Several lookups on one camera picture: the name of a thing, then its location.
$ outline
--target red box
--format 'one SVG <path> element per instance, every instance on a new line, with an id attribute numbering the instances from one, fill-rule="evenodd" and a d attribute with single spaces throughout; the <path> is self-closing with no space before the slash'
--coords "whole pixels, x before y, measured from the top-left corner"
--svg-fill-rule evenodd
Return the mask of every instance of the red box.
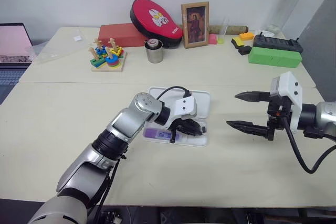
<path id="1" fill-rule="evenodd" d="M 111 46 L 110 38 L 120 47 L 143 47 L 144 41 L 148 40 L 132 23 L 100 26 L 98 39 L 104 46 Z"/>

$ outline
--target picture frame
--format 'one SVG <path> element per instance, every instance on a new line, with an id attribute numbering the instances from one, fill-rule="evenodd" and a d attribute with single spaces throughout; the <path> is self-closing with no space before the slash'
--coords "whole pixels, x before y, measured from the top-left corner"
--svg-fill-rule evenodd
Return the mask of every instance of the picture frame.
<path id="1" fill-rule="evenodd" d="M 181 5 L 184 47 L 205 46 L 209 43 L 209 2 Z"/>

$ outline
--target green foam block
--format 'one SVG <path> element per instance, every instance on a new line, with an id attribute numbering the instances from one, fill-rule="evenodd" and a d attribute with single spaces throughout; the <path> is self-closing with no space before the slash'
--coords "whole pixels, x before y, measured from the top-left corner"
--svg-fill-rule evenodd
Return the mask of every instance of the green foam block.
<path id="1" fill-rule="evenodd" d="M 302 57 L 299 52 L 252 47 L 248 55 L 248 62 L 287 68 L 296 68 Z"/>

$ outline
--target wooden stick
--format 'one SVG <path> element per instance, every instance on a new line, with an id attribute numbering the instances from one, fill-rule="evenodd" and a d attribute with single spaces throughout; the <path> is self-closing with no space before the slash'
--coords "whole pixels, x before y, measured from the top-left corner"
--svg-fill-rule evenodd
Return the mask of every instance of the wooden stick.
<path id="1" fill-rule="evenodd" d="M 112 47 L 113 47 L 113 51 L 118 52 L 118 48 L 117 48 L 117 46 L 115 45 L 116 42 L 114 41 L 114 39 L 110 38 L 109 43 L 112 45 Z"/>
<path id="2" fill-rule="evenodd" d="M 103 49 L 102 45 L 101 45 L 101 40 L 98 40 L 98 39 L 94 39 L 94 42 L 93 43 L 96 43 L 97 44 L 97 47 L 99 48 L 99 50 Z"/>
<path id="3" fill-rule="evenodd" d="M 112 56 L 111 51 L 109 50 L 109 47 L 105 47 L 105 51 L 106 51 L 107 55 L 109 56 L 109 58 L 112 60 L 113 56 Z"/>
<path id="4" fill-rule="evenodd" d="M 92 53 L 92 55 L 93 55 L 93 57 L 94 57 L 95 60 L 99 60 L 99 57 L 98 57 L 98 55 L 97 55 L 97 53 L 96 53 L 96 51 L 94 50 L 93 47 L 89 48 L 89 52 Z"/>

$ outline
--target stainless steel cup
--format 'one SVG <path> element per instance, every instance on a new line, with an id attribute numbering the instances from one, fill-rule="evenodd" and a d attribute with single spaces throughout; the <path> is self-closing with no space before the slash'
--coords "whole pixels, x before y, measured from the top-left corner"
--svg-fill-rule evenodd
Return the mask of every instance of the stainless steel cup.
<path id="1" fill-rule="evenodd" d="M 145 41 L 145 48 L 149 62 L 159 63 L 163 60 L 163 43 L 158 39 Z"/>

